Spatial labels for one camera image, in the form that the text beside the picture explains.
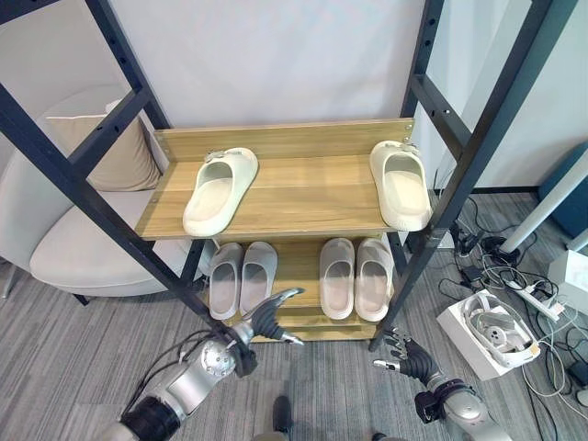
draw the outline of white backdrop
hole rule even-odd
[[[177,127],[398,116],[423,2],[111,0]],[[493,81],[482,66],[508,50],[508,32],[496,32],[517,17],[501,25],[504,11],[521,3],[446,1],[429,74],[466,121]],[[588,138],[586,22],[588,0],[580,0],[480,187],[537,185]],[[0,27],[0,59],[0,81],[33,117],[121,79],[82,0]],[[446,149],[417,117],[414,139],[432,183]],[[0,169],[3,161],[0,140]]]

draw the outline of chair leg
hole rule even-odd
[[[12,287],[15,286],[17,283],[17,271],[18,266],[12,265],[10,266],[10,270],[8,272],[8,278],[6,279],[6,283],[4,284],[4,288],[2,289],[2,298],[8,299],[8,294],[10,294],[10,290]]]
[[[80,294],[72,294],[72,295],[75,297],[75,299],[77,301],[79,301],[80,303],[82,303],[82,305],[84,305],[84,306],[87,305],[88,303],[90,303],[85,296],[82,296]]]

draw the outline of wooden shelf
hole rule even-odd
[[[136,231],[147,240],[189,237],[182,226],[200,162],[172,164]],[[388,231],[379,212],[368,155],[259,160],[224,242],[292,236],[370,235]]]
[[[367,322],[355,311],[343,320],[332,320],[322,313],[319,291],[319,254],[324,240],[272,243],[278,255],[278,267],[273,292],[301,287],[306,291],[289,299],[277,312],[277,321],[291,332],[307,336],[307,340],[356,340],[371,338],[375,323]],[[241,319],[237,313],[225,321],[232,325]]]
[[[335,340],[368,340],[374,336],[376,325],[361,327],[334,327],[328,329],[289,328],[290,332],[301,338],[304,342],[335,341]],[[264,337],[254,338],[254,343],[275,343]]]
[[[371,338],[376,324],[355,312],[341,321],[322,313],[319,255],[331,237],[358,242],[390,230],[379,212],[369,154],[380,141],[407,142],[413,124],[413,119],[387,119],[158,130],[155,135],[170,166],[135,230],[147,240],[193,239],[184,232],[182,216],[204,156],[232,147],[249,148],[257,156],[259,171],[231,224],[215,239],[244,244],[263,240],[274,245],[278,268],[273,292],[305,289],[280,308],[277,320],[303,340]]]
[[[172,161],[136,226],[147,240],[189,237],[182,215],[206,152],[248,147],[259,172],[222,241],[388,231],[379,213],[369,153],[383,140],[406,141],[412,119],[256,128],[159,130]]]

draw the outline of slipper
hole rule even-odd
[[[257,158],[249,149],[207,154],[184,210],[184,230],[192,236],[209,237],[227,228],[257,168]]]
[[[423,163],[416,147],[396,141],[376,144],[369,167],[384,221],[402,232],[422,230],[431,218]]]
[[[247,248],[243,261],[241,287],[241,315],[255,308],[272,293],[277,270],[277,253],[272,245],[253,242]]]
[[[392,297],[390,249],[380,239],[367,238],[357,249],[356,311],[369,322],[379,322]]]
[[[343,320],[353,310],[355,258],[348,239],[331,239],[321,250],[321,308],[333,320]]]
[[[238,243],[226,243],[212,256],[209,299],[213,319],[230,319],[237,312],[242,263],[243,248]]]

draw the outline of charger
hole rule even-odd
[[[474,283],[481,283],[482,273],[476,266],[466,266],[459,270],[464,282],[468,288],[472,288]]]

